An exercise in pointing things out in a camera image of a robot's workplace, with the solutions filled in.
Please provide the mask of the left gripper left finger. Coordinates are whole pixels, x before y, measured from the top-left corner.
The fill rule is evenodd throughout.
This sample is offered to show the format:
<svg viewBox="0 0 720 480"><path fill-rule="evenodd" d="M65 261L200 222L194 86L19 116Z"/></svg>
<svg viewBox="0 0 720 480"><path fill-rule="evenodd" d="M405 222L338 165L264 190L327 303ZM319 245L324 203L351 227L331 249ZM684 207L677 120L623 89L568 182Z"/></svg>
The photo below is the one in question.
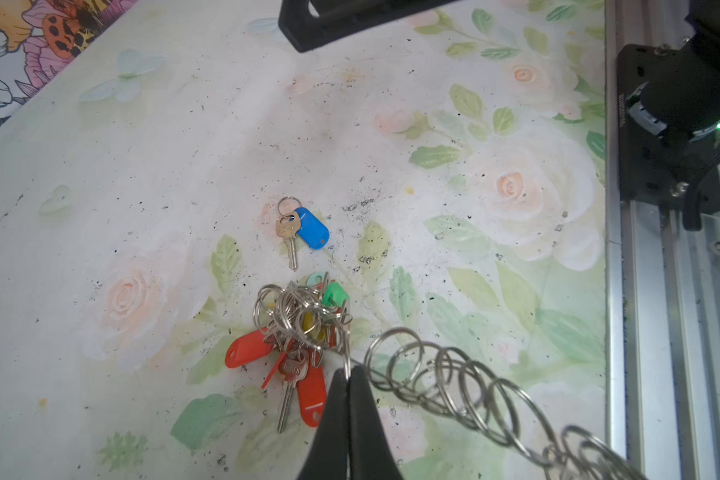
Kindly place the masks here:
<svg viewBox="0 0 720 480"><path fill-rule="evenodd" d="M345 480L349 472L348 379L337 370L326 407L297 480Z"/></svg>

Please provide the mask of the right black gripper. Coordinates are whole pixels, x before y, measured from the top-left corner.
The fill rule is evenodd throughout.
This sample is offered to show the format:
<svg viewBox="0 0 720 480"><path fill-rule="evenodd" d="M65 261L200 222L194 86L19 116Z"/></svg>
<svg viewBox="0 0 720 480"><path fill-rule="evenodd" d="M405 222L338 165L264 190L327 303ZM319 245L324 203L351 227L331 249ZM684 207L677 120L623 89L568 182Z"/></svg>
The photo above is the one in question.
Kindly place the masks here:
<svg viewBox="0 0 720 480"><path fill-rule="evenodd" d="M300 53L454 0L283 0L278 27Z"/></svg>

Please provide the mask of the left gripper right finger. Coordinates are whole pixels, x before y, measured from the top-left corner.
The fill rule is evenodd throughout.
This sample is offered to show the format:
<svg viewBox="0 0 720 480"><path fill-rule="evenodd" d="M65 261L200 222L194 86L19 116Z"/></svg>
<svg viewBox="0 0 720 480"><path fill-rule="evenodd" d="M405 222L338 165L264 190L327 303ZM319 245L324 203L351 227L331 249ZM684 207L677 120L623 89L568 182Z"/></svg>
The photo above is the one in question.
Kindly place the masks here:
<svg viewBox="0 0 720 480"><path fill-rule="evenodd" d="M352 368L348 389L350 478L402 480L363 366Z"/></svg>

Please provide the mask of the blue tagged key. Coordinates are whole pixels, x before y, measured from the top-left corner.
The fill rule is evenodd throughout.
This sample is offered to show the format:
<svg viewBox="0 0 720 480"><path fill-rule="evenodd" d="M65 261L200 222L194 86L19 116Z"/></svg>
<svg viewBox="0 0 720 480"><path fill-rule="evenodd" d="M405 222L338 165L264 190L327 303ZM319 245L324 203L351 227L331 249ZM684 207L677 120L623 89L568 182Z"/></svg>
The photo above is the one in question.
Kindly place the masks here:
<svg viewBox="0 0 720 480"><path fill-rule="evenodd" d="M278 217L275 231L287 249L289 268L298 270L296 238L300 238L313 249L324 248L330 240L328 228L301 202L292 196L286 196L277 203Z"/></svg>

